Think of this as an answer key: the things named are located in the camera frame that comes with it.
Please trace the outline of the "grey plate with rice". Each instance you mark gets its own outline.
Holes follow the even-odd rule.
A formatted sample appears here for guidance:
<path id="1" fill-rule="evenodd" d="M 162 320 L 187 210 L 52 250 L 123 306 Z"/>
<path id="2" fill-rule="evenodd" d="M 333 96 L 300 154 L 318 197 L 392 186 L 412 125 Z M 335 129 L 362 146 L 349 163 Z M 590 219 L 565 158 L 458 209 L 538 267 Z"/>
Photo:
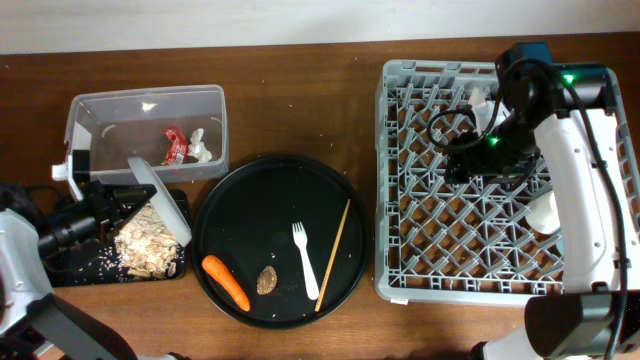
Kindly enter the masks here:
<path id="1" fill-rule="evenodd" d="M 186 247 L 192 239 L 191 229 L 180 208 L 158 175 L 148 162 L 140 157 L 129 158 L 128 164 L 140 185 L 152 185 L 156 189 L 156 194 L 151 197 L 149 202 L 176 241 L 181 246 Z"/>

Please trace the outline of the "red snack wrapper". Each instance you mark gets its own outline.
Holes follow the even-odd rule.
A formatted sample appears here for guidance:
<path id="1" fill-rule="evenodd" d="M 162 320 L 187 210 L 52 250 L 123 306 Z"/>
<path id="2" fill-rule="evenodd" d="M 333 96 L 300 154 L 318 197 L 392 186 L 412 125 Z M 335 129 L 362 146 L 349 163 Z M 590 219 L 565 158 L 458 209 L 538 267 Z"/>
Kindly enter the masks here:
<path id="1" fill-rule="evenodd" d="M 188 144 L 184 133 L 177 126 L 166 127 L 163 129 L 163 133 L 170 141 L 170 147 L 162 165 L 182 165 L 188 153 Z"/>

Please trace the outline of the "white paper cup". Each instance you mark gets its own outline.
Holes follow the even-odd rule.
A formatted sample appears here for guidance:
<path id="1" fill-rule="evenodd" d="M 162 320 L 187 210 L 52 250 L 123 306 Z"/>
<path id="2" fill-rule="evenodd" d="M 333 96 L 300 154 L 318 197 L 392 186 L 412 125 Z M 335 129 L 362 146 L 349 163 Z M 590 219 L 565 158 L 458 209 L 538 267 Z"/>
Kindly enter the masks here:
<path id="1" fill-rule="evenodd" d="M 525 216 L 528 225 L 538 233 L 550 235 L 560 229 L 560 219 L 553 191 L 538 196 L 528 203 Z"/>

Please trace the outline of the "orange carrot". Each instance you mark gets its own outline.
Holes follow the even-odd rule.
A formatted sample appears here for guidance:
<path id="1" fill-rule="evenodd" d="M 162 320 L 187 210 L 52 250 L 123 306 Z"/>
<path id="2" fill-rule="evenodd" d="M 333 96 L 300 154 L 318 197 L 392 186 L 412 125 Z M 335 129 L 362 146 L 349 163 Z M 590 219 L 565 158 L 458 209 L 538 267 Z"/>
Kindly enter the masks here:
<path id="1" fill-rule="evenodd" d="M 222 260 L 214 255 L 208 255 L 202 260 L 201 267 L 231 296 L 242 311 L 250 311 L 248 296 Z"/>

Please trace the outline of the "white plastic fork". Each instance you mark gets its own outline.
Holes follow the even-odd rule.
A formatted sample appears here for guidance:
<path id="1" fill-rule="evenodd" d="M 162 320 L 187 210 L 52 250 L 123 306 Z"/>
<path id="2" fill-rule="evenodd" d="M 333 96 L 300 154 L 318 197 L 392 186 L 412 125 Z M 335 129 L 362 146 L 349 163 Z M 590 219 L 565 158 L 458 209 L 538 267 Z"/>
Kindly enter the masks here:
<path id="1" fill-rule="evenodd" d="M 308 237 L 301 222 L 292 224 L 292 235 L 294 244 L 298 248 L 301 257 L 307 297 L 310 300 L 317 300 L 319 297 L 319 287 L 307 251 Z"/>

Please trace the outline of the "wooden chopstick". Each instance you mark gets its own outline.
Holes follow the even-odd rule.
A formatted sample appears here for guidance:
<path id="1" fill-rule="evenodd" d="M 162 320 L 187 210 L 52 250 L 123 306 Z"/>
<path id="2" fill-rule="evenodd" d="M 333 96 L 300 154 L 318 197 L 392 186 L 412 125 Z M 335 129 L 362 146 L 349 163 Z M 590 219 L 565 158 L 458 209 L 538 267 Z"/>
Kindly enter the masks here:
<path id="1" fill-rule="evenodd" d="M 347 217 L 348 217 L 350 205 L 351 205 L 351 199 L 348 199 L 347 202 L 346 202 L 346 205 L 345 205 L 345 208 L 344 208 L 340 223 L 339 223 L 339 227 L 337 229 L 337 233 L 336 233 L 335 239 L 334 239 L 332 251 L 331 251 L 331 254 L 330 254 L 330 257 L 329 257 L 329 260 L 328 260 L 328 264 L 327 264 L 327 267 L 326 267 L 326 271 L 325 271 L 324 277 L 323 277 L 322 286 L 320 288 L 319 297 L 318 297 L 318 299 L 316 301 L 316 304 L 315 304 L 315 307 L 314 307 L 314 312 L 315 313 L 319 313 L 320 312 L 321 307 L 322 307 L 322 303 L 323 303 L 323 300 L 324 300 L 324 297 L 325 297 L 325 294 L 327 292 L 329 279 L 330 279 L 330 276 L 331 276 L 331 272 L 332 272 L 332 269 L 333 269 L 333 265 L 334 265 L 334 262 L 335 262 L 335 258 L 336 258 L 336 255 L 337 255 L 339 244 L 340 244 L 340 241 L 341 241 L 341 238 L 342 238 L 342 234 L 344 232 L 344 228 L 345 228 L 346 220 L 347 220 Z"/>

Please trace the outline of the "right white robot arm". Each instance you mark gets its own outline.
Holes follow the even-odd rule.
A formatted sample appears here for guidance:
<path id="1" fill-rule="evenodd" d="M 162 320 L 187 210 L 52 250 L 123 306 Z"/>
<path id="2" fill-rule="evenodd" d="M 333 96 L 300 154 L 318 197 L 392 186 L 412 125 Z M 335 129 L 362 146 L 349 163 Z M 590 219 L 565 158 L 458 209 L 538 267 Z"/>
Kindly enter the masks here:
<path id="1" fill-rule="evenodd" d="M 639 347 L 639 239 L 617 153 L 618 102 L 598 63 L 557 64 L 543 42 L 496 60 L 497 109 L 481 133 L 444 145 L 445 179 L 527 178 L 542 157 L 564 242 L 564 291 L 535 297 L 522 328 L 474 359 L 611 359 Z"/>

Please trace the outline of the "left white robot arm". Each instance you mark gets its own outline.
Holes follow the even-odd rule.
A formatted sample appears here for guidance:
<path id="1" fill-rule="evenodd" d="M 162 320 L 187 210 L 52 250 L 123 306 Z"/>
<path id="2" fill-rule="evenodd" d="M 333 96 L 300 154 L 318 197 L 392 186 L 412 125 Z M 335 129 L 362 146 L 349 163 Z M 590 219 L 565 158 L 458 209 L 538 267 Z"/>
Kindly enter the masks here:
<path id="1" fill-rule="evenodd" d="M 82 200 L 43 215 L 29 189 L 1 187 L 1 356 L 34 359 L 45 344 L 70 359 L 134 359 L 116 331 L 53 291 L 45 260 L 88 240 L 114 239 L 156 194 L 151 184 L 82 188 Z"/>

